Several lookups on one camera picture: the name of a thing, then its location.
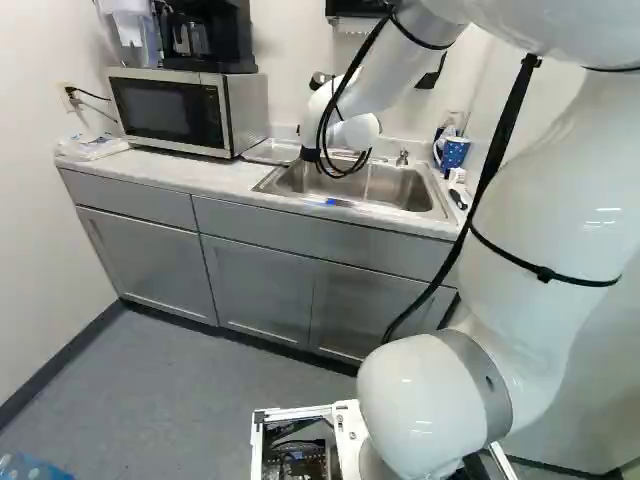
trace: drawer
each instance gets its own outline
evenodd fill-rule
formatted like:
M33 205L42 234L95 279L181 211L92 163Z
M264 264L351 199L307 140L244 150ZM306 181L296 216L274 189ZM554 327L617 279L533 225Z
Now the drawer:
M77 205L196 231L191 198L184 193L60 169Z
M413 235L193 197L202 233L431 281L451 243ZM445 282L452 284L451 275Z

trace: cabinet door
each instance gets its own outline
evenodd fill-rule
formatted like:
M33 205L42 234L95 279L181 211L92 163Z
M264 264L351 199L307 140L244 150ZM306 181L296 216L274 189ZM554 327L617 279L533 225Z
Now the cabinet door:
M204 235L202 246L220 325L307 347L315 262Z
M378 347L387 326L426 287L423 282L322 262L313 295L311 348L359 363ZM441 287L394 338L434 331L454 295L454 289Z
M77 210L123 298L217 324L196 233L83 207Z

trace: baseboard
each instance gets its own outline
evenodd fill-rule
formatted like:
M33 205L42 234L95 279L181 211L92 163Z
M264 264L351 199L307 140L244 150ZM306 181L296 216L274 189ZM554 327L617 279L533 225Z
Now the baseboard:
M358 374L358 367L350 363L341 362L340 360L334 360L331 358L321 357L315 353L305 352L297 350L292 347L287 347L279 343L270 342L262 338L253 337L245 333L236 332L235 330L229 330L227 328L216 327L207 325L205 323L189 320L173 313L163 312L153 307L147 307L134 302L123 300L124 304L130 310L141 313L160 320L162 322L170 323L178 327L186 328L194 332L203 333L210 337L225 338L232 342L241 343L243 345L264 350L276 355L287 357L291 360L313 365L314 367L323 368L332 372L347 375L349 377L356 377Z
M0 431L2 431L42 390L75 360L107 328L120 313L124 304L116 300L98 315L67 345L56 353L27 382L0 406Z

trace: coffee maker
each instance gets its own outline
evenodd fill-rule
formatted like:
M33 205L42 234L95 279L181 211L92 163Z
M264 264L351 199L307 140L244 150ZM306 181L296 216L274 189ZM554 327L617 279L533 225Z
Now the coffee maker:
M249 0L154 0L163 67L255 73Z

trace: microwave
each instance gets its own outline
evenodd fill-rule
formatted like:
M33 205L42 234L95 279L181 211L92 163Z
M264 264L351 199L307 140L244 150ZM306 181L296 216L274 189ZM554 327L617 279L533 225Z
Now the microwave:
M133 145L234 158L269 136L267 76L108 69L123 138Z

